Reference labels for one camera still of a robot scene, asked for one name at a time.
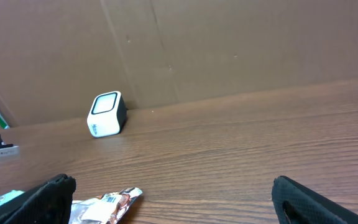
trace wood grain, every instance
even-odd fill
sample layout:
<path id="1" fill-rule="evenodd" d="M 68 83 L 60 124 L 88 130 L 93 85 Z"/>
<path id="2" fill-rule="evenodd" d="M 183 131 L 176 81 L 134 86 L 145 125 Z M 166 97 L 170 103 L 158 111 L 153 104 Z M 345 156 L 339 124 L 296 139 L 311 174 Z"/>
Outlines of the wood grain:
<path id="1" fill-rule="evenodd" d="M 58 173 L 76 200 L 139 187 L 124 223 L 277 223 L 280 175 L 358 213 L 358 79 L 129 111 L 108 138 L 85 119 L 2 136 L 22 151 L 0 164 L 0 194 Z"/>

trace brown wall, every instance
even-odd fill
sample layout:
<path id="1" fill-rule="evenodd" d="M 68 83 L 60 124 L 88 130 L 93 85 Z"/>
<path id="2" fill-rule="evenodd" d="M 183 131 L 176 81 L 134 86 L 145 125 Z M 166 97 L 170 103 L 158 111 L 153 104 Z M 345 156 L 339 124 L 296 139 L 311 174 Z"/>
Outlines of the brown wall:
<path id="1" fill-rule="evenodd" d="M 358 1 L 0 0 L 11 126 L 358 77 Z"/>

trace wall seam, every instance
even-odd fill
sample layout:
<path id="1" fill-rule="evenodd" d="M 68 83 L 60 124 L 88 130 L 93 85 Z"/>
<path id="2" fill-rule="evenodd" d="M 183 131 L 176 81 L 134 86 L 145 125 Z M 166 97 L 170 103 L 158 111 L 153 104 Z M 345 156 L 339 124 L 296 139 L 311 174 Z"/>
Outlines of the wall seam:
<path id="1" fill-rule="evenodd" d="M 100 5 L 102 7 L 104 17 L 107 20 L 108 27 L 109 27 L 110 33 L 112 35 L 112 39 L 114 41 L 114 44 L 117 46 L 117 51 L 118 51 L 119 57 L 121 59 L 121 65 L 122 65 L 122 67 L 124 69 L 124 72 L 125 72 L 124 76 L 125 76 L 126 82 L 128 83 L 129 88 L 131 89 L 131 92 L 134 95 L 137 107 L 141 108 L 141 103 L 139 102 L 139 99 L 138 99 L 138 97 L 136 95 L 135 88 L 133 87 L 133 85 L 131 83 L 131 76 L 129 75 L 129 69 L 128 69 L 128 67 L 127 67 L 127 65 L 125 63 L 125 60 L 124 60 L 124 52 L 122 51 L 121 45 L 119 44 L 118 35 L 117 35 L 116 29 L 114 28 L 114 25 L 112 23 L 112 20 L 111 20 L 111 17 L 110 17 L 110 14 L 109 14 L 109 11 L 108 11 L 108 8 L 107 8 L 107 5 L 106 5 L 106 1 L 105 0 L 100 0 Z"/>
<path id="2" fill-rule="evenodd" d="M 153 13 L 153 16 L 154 16 L 154 22 L 155 22 L 155 25 L 157 27 L 157 35 L 160 39 L 160 43 L 161 43 L 161 47 L 162 47 L 162 52 L 164 54 L 164 58 L 165 58 L 165 63 L 167 64 L 166 66 L 168 67 L 168 72 L 171 72 L 171 69 L 175 69 L 175 68 L 172 68 L 172 63 L 171 63 L 171 60 L 169 59 L 168 57 L 168 54 L 167 54 L 167 49 L 165 48 L 165 45 L 164 45 L 164 42 L 163 42 L 163 39 L 162 39 L 162 35 L 161 35 L 161 31 L 160 31 L 160 25 L 158 24 L 158 18 L 157 18 L 157 14 L 155 13 L 155 8 L 154 8 L 154 4 L 153 4 L 153 0 L 149 0 L 150 2 L 150 6 L 151 6 L 151 10 L 152 10 L 152 13 Z M 175 91 L 175 96 L 177 98 L 177 103 L 179 102 L 179 96 L 178 96 L 178 88 L 175 84 L 175 77 L 172 77 L 171 79 L 172 81 L 172 85 L 173 85 L 173 90 Z"/>

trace snack wrapper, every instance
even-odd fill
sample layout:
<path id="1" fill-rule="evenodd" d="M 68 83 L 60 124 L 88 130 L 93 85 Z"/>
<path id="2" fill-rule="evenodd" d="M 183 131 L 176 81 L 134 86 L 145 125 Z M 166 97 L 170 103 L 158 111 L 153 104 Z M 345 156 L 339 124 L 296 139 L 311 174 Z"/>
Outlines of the snack wrapper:
<path id="1" fill-rule="evenodd" d="M 143 192 L 137 187 L 73 201 L 69 224 L 116 224 Z"/>
<path id="2" fill-rule="evenodd" d="M 9 202 L 10 200 L 16 198 L 17 196 L 19 196 L 23 193 L 24 192 L 21 190 L 12 190 L 11 192 L 1 195 L 0 196 L 0 206 L 5 204 L 6 202 Z"/>

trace device screen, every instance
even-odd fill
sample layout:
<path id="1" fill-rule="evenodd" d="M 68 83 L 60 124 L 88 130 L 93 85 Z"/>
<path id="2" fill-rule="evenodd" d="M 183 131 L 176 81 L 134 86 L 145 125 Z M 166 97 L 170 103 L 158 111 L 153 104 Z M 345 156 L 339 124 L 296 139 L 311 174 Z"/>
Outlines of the device screen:
<path id="1" fill-rule="evenodd" d="M 116 102 L 116 98 L 117 93 L 109 93 L 99 96 L 93 106 L 92 114 L 111 111 Z"/>

